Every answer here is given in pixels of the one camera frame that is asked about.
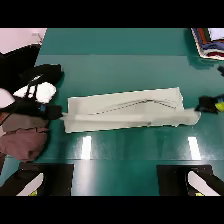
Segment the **blue fabric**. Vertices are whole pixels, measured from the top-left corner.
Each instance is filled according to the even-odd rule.
[[[198,30],[197,28],[193,28],[194,30],[194,33],[198,39],[198,43],[199,45],[201,46],[201,48],[203,50],[208,50],[208,49],[218,49],[218,50],[224,50],[224,43],[221,43],[221,42],[214,42],[214,43],[210,43],[210,44],[203,44],[201,39],[200,39],[200,36],[198,34]]]

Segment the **stack of folded clothes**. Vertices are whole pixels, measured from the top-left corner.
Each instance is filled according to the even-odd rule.
[[[224,28],[191,28],[202,58],[224,60]]]

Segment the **teal tabletop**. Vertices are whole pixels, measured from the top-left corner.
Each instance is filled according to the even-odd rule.
[[[49,28],[36,61],[40,64],[64,69],[51,102],[63,112],[69,97],[179,87],[184,107],[194,108],[200,96],[224,92],[217,71],[224,63],[200,58],[187,28]],[[159,195],[158,164],[211,164],[224,180],[223,122],[222,113],[202,114],[194,126],[66,134],[63,121],[56,120],[35,162],[74,164],[72,195]],[[90,160],[81,157],[86,136],[92,139]],[[189,137],[196,140],[200,160],[194,160]],[[17,163],[6,159],[0,184]]]

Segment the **pile of clothes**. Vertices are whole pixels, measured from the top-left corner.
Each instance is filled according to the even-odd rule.
[[[224,28],[191,28],[202,58],[224,60]]]
[[[0,86],[0,152],[27,162],[43,150],[49,121],[62,117],[61,106],[49,102],[63,71],[59,64],[44,64],[17,72],[9,70],[11,80],[7,72],[1,74],[6,79]]]

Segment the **table surface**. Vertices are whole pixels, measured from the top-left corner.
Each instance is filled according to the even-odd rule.
[[[47,30],[36,65],[61,64],[64,77],[52,103],[67,112],[67,98],[180,87],[185,108],[198,97],[223,93],[221,61],[198,56],[191,31],[178,29]],[[224,114],[202,114],[195,126],[141,127],[66,134],[52,121],[36,162],[74,163],[72,195],[158,195],[156,165],[211,164],[224,180]],[[81,160],[91,136],[91,160]],[[192,161],[188,137],[196,137],[201,161]],[[0,176],[18,168],[8,157]]]

